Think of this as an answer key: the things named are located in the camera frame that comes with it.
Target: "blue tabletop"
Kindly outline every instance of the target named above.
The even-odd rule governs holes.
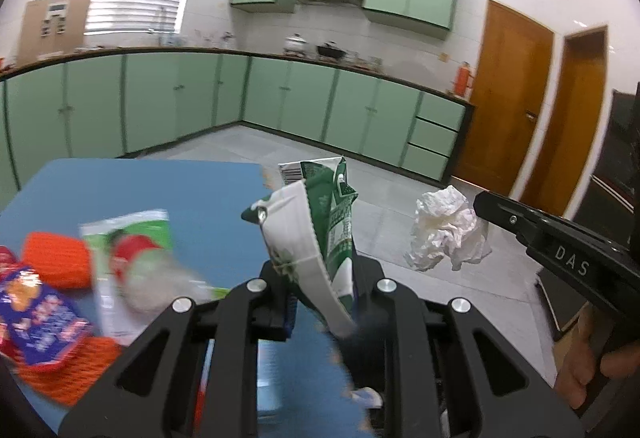
[[[270,191],[257,164],[188,160],[55,160],[43,167],[0,215],[0,244],[16,254],[29,232],[79,237],[78,226],[148,209],[165,209],[174,255],[214,286],[233,287],[260,274],[268,258],[257,226],[240,213]],[[90,291],[70,293],[82,314],[97,324]],[[347,376],[330,360],[330,339],[315,317],[298,310],[293,336],[280,347],[284,398],[274,437],[370,437],[359,430],[363,412],[343,396]],[[57,430],[66,410],[20,388]]]

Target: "orange mesh bag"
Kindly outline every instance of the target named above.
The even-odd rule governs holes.
[[[53,288],[91,288],[91,254],[82,240],[30,232],[22,247],[22,260]]]
[[[120,355],[110,337],[86,337],[55,371],[33,371],[18,363],[18,375],[33,389],[64,405],[74,405]]]

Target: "metal bolt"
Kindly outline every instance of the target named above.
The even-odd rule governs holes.
[[[260,278],[252,279],[246,284],[246,289],[253,293],[262,292],[265,288],[267,288],[267,282]]]
[[[174,309],[174,312],[185,313],[191,309],[192,305],[193,303],[188,297],[178,297],[171,305],[171,308]]]
[[[451,301],[451,307],[458,313],[467,313],[471,310],[471,303],[464,297],[457,297]]]
[[[396,282],[392,279],[380,279],[376,286],[378,287],[378,290],[384,293],[392,293],[398,287]]]

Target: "crumpled tissue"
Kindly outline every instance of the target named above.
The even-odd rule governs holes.
[[[416,204],[411,252],[404,255],[410,266],[430,270],[449,256],[458,271],[462,263],[477,264],[491,253],[489,224],[453,185],[424,193]]]

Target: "pot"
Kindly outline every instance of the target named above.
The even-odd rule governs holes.
[[[302,39],[299,33],[293,34],[291,37],[287,37],[284,40],[285,52],[306,53],[306,46],[308,43]]]
[[[340,50],[334,42],[324,43],[324,46],[316,46],[316,50],[318,51],[318,55],[336,59],[337,61],[342,59],[346,54],[346,52]]]

